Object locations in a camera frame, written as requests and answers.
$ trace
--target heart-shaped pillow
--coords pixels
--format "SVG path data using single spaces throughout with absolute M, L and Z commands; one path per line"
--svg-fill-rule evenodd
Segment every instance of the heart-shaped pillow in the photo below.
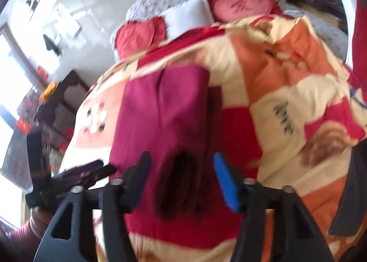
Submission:
M 124 59 L 162 42 L 165 37 L 166 26 L 162 17 L 153 17 L 145 22 L 132 20 L 118 29 L 114 46 L 120 59 Z
M 270 14 L 274 6 L 275 0 L 213 0 L 211 4 L 215 19 L 222 23 Z

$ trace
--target person's arm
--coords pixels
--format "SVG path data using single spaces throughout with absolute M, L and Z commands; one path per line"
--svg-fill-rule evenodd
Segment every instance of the person's arm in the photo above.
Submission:
M 51 219 L 51 214 L 35 208 L 31 210 L 31 219 L 19 230 L 0 232 L 0 256 L 9 256 L 4 261 L 32 262 Z

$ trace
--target window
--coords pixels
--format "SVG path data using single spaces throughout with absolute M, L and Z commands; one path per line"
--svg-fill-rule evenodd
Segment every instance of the window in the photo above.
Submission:
M 0 216 L 14 227 L 21 227 L 22 190 L 0 175 Z
M 32 87 L 4 35 L 0 35 L 0 103 L 17 120 L 17 108 Z
M 33 85 L 18 61 L 7 36 L 0 32 L 0 104 L 15 120 L 19 120 L 17 108 Z M 14 227 L 21 226 L 22 189 L 8 180 L 3 170 L 4 159 L 12 139 L 13 125 L 0 118 L 0 217 Z

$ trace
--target wall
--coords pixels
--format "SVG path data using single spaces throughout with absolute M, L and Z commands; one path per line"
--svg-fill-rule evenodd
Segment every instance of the wall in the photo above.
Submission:
M 64 49 L 60 68 L 54 74 L 62 78 L 74 68 L 92 84 L 114 63 L 109 44 L 112 32 L 125 20 L 128 8 L 136 0 L 58 0 L 72 12 L 82 12 L 78 19 L 83 27 L 81 35 Z
M 5 24 L 7 22 L 7 20 L 8 20 L 7 14 L 0 15 L 0 25 Z
M 40 0 L 30 23 L 21 20 L 16 8 L 13 8 L 9 25 L 32 63 L 48 70 L 59 64 L 59 68 L 52 72 L 56 81 L 75 69 L 91 85 L 114 63 L 109 44 L 111 33 L 124 22 L 126 11 L 135 1 Z M 61 42 L 63 54 L 58 61 L 52 52 L 45 50 L 42 31 L 46 21 L 52 22 L 51 13 L 60 2 L 71 13 L 78 15 L 83 30 L 77 39 Z

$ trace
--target pillow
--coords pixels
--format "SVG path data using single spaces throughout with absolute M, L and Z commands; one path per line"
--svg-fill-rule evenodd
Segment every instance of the pillow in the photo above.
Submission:
M 167 39 L 172 40 L 194 28 L 215 23 L 208 0 L 188 0 L 160 14 L 167 27 Z
M 165 37 L 166 26 L 162 17 L 153 17 L 145 22 L 131 20 L 117 30 L 114 48 L 120 59 L 124 59 L 162 42 Z
M 282 14 L 275 0 L 210 0 L 215 20 L 234 22 L 254 15 Z

